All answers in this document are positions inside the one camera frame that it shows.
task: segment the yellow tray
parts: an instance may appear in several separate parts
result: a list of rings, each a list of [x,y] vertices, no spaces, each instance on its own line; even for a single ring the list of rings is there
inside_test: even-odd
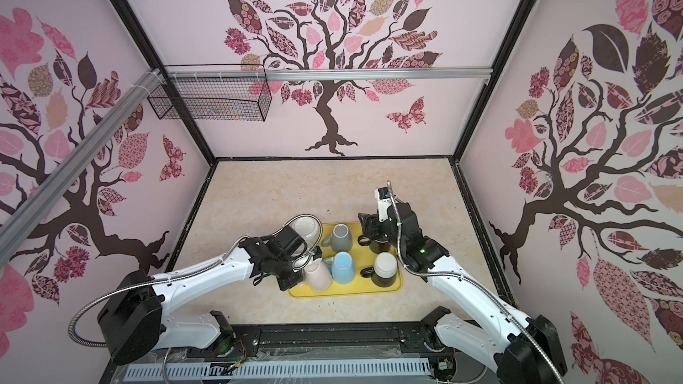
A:
[[[361,230],[361,223],[359,222],[345,222],[348,229],[351,231],[351,237],[353,237],[353,247],[349,254],[353,258],[353,262],[356,265],[356,277],[353,282],[348,285],[340,285],[337,282],[332,281],[332,285],[326,290],[321,292],[316,292],[310,288],[308,285],[295,286],[290,289],[290,295],[294,298],[310,298],[310,297],[332,297],[335,295],[354,295],[354,294],[372,294],[372,293],[382,293],[382,292],[396,292],[401,288],[401,273],[396,271],[396,282],[387,288],[381,288],[367,277],[361,277],[361,270],[366,267],[371,267],[375,262],[377,254],[372,252],[368,246],[360,246],[358,244],[358,236],[363,232]],[[323,224],[322,225],[322,238],[324,239],[327,235],[332,233],[332,229],[337,224]],[[392,246],[389,253],[396,255],[396,249]],[[329,258],[334,256],[335,252],[332,251],[331,247],[322,248],[322,258]]]

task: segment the mug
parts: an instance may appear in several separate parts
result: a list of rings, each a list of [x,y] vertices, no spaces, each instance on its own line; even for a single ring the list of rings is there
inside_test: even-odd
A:
[[[345,224],[337,224],[332,233],[320,242],[322,247],[332,246],[334,252],[349,252],[353,247],[351,231]]]
[[[325,263],[331,262],[332,278],[340,285],[348,285],[356,277],[356,265],[348,252],[339,252],[334,257],[326,258]]]
[[[388,288],[396,282],[397,272],[396,257],[389,252],[382,252],[375,258],[372,267],[361,270],[361,277],[369,277],[375,285]]]
[[[381,254],[382,252],[388,252],[391,249],[391,243],[388,241],[377,241],[370,240],[370,237],[360,235],[358,236],[358,244],[360,246],[370,246],[370,250],[375,254]]]

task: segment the table surface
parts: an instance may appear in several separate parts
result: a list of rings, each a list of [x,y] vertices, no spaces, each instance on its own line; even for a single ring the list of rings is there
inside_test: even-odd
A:
[[[231,161],[218,165],[175,269],[213,258],[240,236],[263,236],[301,213],[324,223],[375,213],[374,190],[391,181],[411,204],[423,234],[495,293],[491,274],[447,159]],[[393,293],[295,299],[274,277],[223,286],[186,304],[179,314],[222,311],[231,323],[375,322],[420,320],[442,305],[470,319],[431,284],[404,273]]]

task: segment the wire basket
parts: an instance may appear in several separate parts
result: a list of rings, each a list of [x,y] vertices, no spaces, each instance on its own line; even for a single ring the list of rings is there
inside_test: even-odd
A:
[[[214,119],[231,121],[265,121],[272,96],[263,65],[259,75],[240,77],[172,77],[179,97],[162,84],[148,97],[159,119]]]

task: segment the butterfly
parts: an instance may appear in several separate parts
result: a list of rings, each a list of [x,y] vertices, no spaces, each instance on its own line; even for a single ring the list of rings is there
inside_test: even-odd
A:
[[[178,176],[183,175],[182,166],[180,166],[178,162],[182,161],[183,155],[187,154],[183,153],[180,147],[174,147],[173,142],[166,138],[166,135],[164,135],[164,150],[166,150],[166,155],[169,157],[169,161],[161,169],[159,181],[167,180],[172,176],[177,178]]]
[[[420,97],[411,106],[410,112],[405,113],[389,113],[387,115],[388,119],[392,122],[397,122],[398,127],[403,129],[408,133],[408,128],[413,126],[411,121],[415,123],[421,123],[425,120],[425,114],[422,109],[425,107],[424,97]]]

